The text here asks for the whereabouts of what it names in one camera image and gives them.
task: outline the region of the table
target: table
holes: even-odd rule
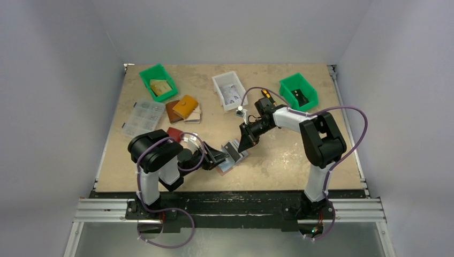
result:
[[[134,103],[140,98],[151,95],[145,88],[139,72],[152,65],[130,65],[127,68],[124,84],[117,109],[110,128],[104,155],[101,160],[97,192],[136,191],[135,165],[131,161],[127,145],[131,138],[122,134],[122,125],[127,121]],[[309,110],[315,112],[339,105],[337,95],[325,64],[190,64],[164,65],[173,78],[179,94],[164,101],[167,103],[180,99],[183,95],[194,96],[201,104],[202,121],[200,124],[174,123],[171,126],[186,132],[196,132],[202,140],[216,149],[234,138],[240,138],[239,125],[243,119],[234,115],[234,110],[225,112],[219,97],[213,91],[212,76],[236,71],[243,86],[248,89],[262,86],[275,92],[279,81],[297,72],[317,90],[319,104]],[[248,94],[249,114],[257,114],[254,102],[262,97],[259,90]],[[342,135],[351,146],[345,122],[340,110],[331,111]],[[163,114],[156,129],[170,126],[166,113]],[[216,170],[198,170],[185,177],[185,183],[178,191],[236,191],[236,190],[298,190],[304,189],[310,163],[304,154],[301,136],[285,128],[273,129],[260,136],[260,143],[249,149],[251,154],[237,167],[224,176]],[[352,156],[338,165],[333,171],[330,189],[361,188],[358,167]]]

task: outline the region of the gray wall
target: gray wall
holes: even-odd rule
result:
[[[1,1],[0,255],[62,256],[123,66],[90,1]]]
[[[329,63],[371,0],[93,0],[125,63]]]
[[[360,159],[398,256],[453,256],[453,27],[450,0],[374,1],[338,66],[369,117]]]

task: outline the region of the green plastic container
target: green plastic container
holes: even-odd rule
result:
[[[150,91],[150,94],[152,95],[153,99],[156,102],[162,102],[162,101],[166,100],[167,98],[170,98],[170,97],[178,94],[178,89],[175,86],[173,79],[169,76],[167,71],[165,71],[164,67],[160,63],[149,69],[139,72],[139,74],[142,77],[143,83],[148,88],[148,91]],[[150,80],[152,80],[152,79],[166,80],[167,83],[169,84],[170,88],[172,88],[172,90],[168,91],[160,96],[155,95],[153,90],[150,88]]]
[[[280,83],[281,87],[279,89],[279,94],[290,103],[292,109],[307,111],[319,103],[317,91],[315,91],[315,89],[309,84],[309,82],[307,82],[301,73],[296,73],[288,78],[285,78],[281,80]],[[303,106],[299,106],[298,100],[291,92],[296,89],[301,89],[302,94],[309,100],[308,103]]]

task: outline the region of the purple cable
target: purple cable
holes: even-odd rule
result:
[[[328,195],[325,194],[325,191],[327,190],[328,188],[328,180],[329,180],[329,175],[330,173],[332,172],[332,170],[338,166],[343,160],[345,160],[348,156],[350,156],[355,150],[356,148],[358,148],[359,144],[362,142],[364,136],[366,135],[366,131],[367,131],[367,127],[369,125],[369,121],[367,120],[367,116],[366,114],[360,110],[359,108],[357,107],[354,107],[354,106],[351,106],[351,105],[340,105],[340,106],[334,106],[334,107],[329,107],[329,108],[326,108],[326,109],[323,109],[321,111],[318,111],[318,112],[315,112],[313,114],[308,114],[306,112],[301,112],[301,111],[296,111],[296,110],[293,110],[293,109],[290,109],[289,108],[289,112],[293,113],[293,114],[299,114],[299,115],[303,115],[303,116],[306,116],[306,117],[313,117],[313,116],[317,116],[323,112],[326,112],[326,111],[331,111],[331,110],[336,110],[336,109],[352,109],[352,110],[355,110],[357,112],[359,112],[363,119],[364,119],[364,129],[361,133],[361,136],[359,137],[358,141],[356,142],[356,144],[352,147],[352,149],[350,149],[350,151],[348,151],[344,157],[340,158],[339,161],[337,161],[333,166],[331,166],[331,168],[328,169],[328,172],[327,172],[327,175],[325,177],[325,180],[324,180],[324,183],[323,183],[323,196],[325,197],[326,201],[328,202],[328,204],[331,206],[332,208],[332,222],[331,224],[329,225],[329,227],[324,230],[323,234],[317,238],[312,238],[313,240],[319,240],[321,238],[323,238],[324,236],[326,236],[328,234],[329,231],[331,231],[332,227],[334,226],[334,220],[336,219],[336,210],[334,209],[334,205],[332,204],[332,202],[328,199]]]
[[[205,148],[203,147],[203,142],[202,140],[195,134],[193,133],[188,133],[188,132],[183,132],[180,134],[180,137],[182,137],[184,134],[188,134],[188,135],[193,135],[194,137],[196,137],[201,145],[202,145],[202,158],[200,159],[199,163],[191,168],[191,169],[181,169],[181,171],[193,171],[195,169],[197,169],[199,167],[199,165],[202,163],[203,161],[203,158],[205,156]],[[163,138],[161,140],[159,140],[158,142],[154,143],[152,146],[148,147],[148,149],[146,149],[140,156],[139,158],[137,159],[137,188],[139,190],[139,197],[140,199],[142,200],[143,199],[143,195],[142,195],[142,187],[140,185],[140,162],[142,161],[142,159],[151,151],[153,150],[153,148],[157,147],[158,145],[160,145],[161,143],[163,142],[166,142],[168,140],[171,140],[171,141],[175,141],[172,137],[167,137],[167,138]],[[174,249],[174,248],[179,248],[179,247],[182,247],[184,245],[186,245],[187,243],[189,243],[189,241],[191,241],[192,237],[194,236],[194,233],[195,233],[195,223],[194,223],[194,219],[191,217],[191,215],[183,210],[183,209],[180,209],[180,208],[164,208],[164,209],[160,209],[160,210],[151,210],[150,208],[147,207],[147,205],[145,204],[145,202],[142,200],[142,206],[143,208],[150,212],[150,213],[160,213],[160,212],[163,212],[163,211],[168,211],[168,210],[177,210],[177,211],[180,211],[182,213],[184,213],[185,215],[187,215],[191,221],[191,224],[192,224],[192,230],[191,230],[191,234],[189,235],[189,237],[181,244],[179,245],[161,245],[161,244],[158,244],[158,243],[155,243],[155,242],[152,242],[148,239],[146,239],[145,237],[143,237],[141,234],[140,234],[140,231],[139,231],[139,228],[137,228],[137,234],[139,235],[139,238],[142,239],[144,242],[146,243],[149,243],[149,244],[152,244],[154,246],[158,246],[158,247],[161,247],[161,248],[166,248],[166,249]]]
[[[247,93],[249,93],[249,91],[251,91],[251,90],[253,90],[253,89],[265,89],[266,91],[268,91],[268,92],[272,93],[273,95],[279,97],[279,99],[281,99],[282,101],[284,101],[285,104],[287,104],[288,106],[290,106],[289,102],[287,102],[287,100],[286,100],[284,97],[282,97],[282,96],[280,96],[280,95],[274,93],[273,91],[271,91],[271,90],[269,90],[269,89],[267,89],[267,88],[264,88],[264,87],[251,87],[251,88],[249,88],[248,90],[246,90],[246,92],[245,92],[244,95],[243,95],[243,99],[241,99],[241,104],[240,104],[240,106],[243,106],[244,99],[246,98]]]

